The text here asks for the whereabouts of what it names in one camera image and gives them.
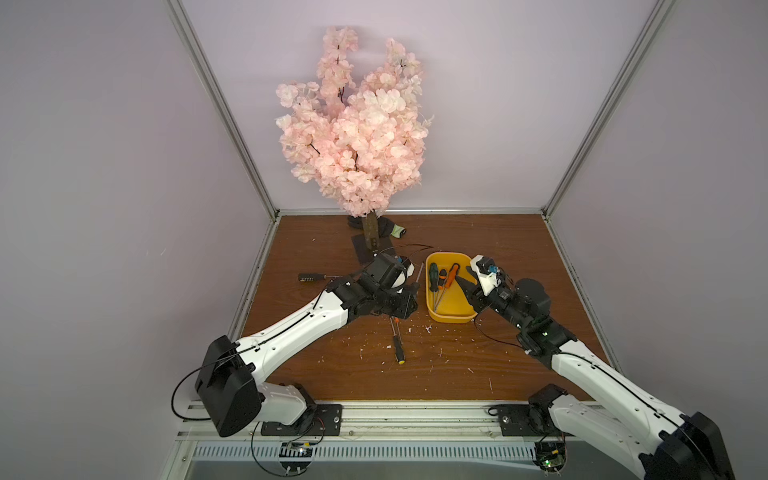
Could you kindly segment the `large orange black screwdriver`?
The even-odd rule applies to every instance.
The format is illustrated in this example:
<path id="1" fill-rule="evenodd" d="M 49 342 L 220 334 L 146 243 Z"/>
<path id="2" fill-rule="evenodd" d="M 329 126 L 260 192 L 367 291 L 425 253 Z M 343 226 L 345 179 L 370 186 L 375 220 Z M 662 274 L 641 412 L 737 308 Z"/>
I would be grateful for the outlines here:
<path id="1" fill-rule="evenodd" d="M 438 288 L 438 296 L 435 298 L 434 307 L 433 310 L 437 311 L 440 303 L 442 302 L 443 298 L 445 297 L 445 294 L 447 293 L 447 290 L 453 285 L 455 282 L 456 277 L 458 276 L 460 270 L 460 264 L 454 263 L 451 268 L 448 270 L 444 282 L 442 284 L 442 287 Z"/>

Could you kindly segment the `small orange black screwdriver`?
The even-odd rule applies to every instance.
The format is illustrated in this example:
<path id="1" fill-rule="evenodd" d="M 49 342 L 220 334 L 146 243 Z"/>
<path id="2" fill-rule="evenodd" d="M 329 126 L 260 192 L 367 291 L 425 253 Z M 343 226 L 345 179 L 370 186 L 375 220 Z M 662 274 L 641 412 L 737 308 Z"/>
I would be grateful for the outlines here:
<path id="1" fill-rule="evenodd" d="M 435 302 L 438 302 L 438 299 L 442 295 L 442 292 L 443 292 L 443 290 L 445 288 L 445 283 L 447 281 L 447 275 L 448 275 L 448 273 L 447 273 L 447 270 L 445 268 L 442 268 L 439 271 L 439 274 L 438 274 L 438 292 L 435 294 Z"/>

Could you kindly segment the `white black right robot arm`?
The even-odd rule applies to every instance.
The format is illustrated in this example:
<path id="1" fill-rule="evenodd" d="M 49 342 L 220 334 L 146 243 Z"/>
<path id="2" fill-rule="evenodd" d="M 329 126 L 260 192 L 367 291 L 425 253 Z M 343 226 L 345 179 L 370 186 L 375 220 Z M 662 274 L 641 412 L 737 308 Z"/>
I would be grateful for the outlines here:
<path id="1" fill-rule="evenodd" d="M 543 286 L 522 279 L 509 286 L 497 274 L 478 282 L 458 278 L 478 313 L 496 312 L 518 329 L 526 354 L 568 379 L 601 405 L 595 410 L 550 384 L 529 403 L 545 435 L 575 436 L 640 479 L 732 479 L 721 431 L 706 415 L 687 415 L 603 362 L 550 313 Z"/>

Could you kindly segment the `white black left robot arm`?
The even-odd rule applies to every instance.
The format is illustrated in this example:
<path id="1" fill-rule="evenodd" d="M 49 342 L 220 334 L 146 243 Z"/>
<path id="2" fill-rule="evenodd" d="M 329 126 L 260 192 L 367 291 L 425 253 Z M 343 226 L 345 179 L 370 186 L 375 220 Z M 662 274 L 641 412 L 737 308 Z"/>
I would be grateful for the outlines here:
<path id="1" fill-rule="evenodd" d="M 253 421 L 295 426 L 304 431 L 314 401 L 297 385 L 268 378 L 323 336 L 365 316 L 405 319 L 418 307 L 419 284 L 376 288 L 363 278 L 342 277 L 308 304 L 279 322 L 236 341 L 212 341 L 194 388 L 219 436 L 230 437 Z"/>

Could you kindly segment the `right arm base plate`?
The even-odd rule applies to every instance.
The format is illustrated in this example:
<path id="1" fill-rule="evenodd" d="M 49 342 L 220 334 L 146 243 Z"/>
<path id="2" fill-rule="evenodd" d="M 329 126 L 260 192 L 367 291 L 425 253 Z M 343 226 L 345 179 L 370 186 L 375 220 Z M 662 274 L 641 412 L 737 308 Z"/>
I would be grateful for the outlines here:
<path id="1" fill-rule="evenodd" d="M 551 408 L 547 404 L 497 404 L 488 407 L 486 413 L 496 419 L 503 437 L 572 437 L 555 426 Z"/>

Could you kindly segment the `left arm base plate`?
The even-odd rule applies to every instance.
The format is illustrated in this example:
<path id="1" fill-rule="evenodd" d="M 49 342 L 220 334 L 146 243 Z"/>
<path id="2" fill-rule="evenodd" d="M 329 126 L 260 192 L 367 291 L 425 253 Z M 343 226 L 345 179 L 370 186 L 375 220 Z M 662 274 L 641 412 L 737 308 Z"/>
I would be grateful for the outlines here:
<path id="1" fill-rule="evenodd" d="M 294 423 L 263 422 L 264 437 L 338 436 L 343 418 L 343 405 L 338 403 L 310 406 Z"/>

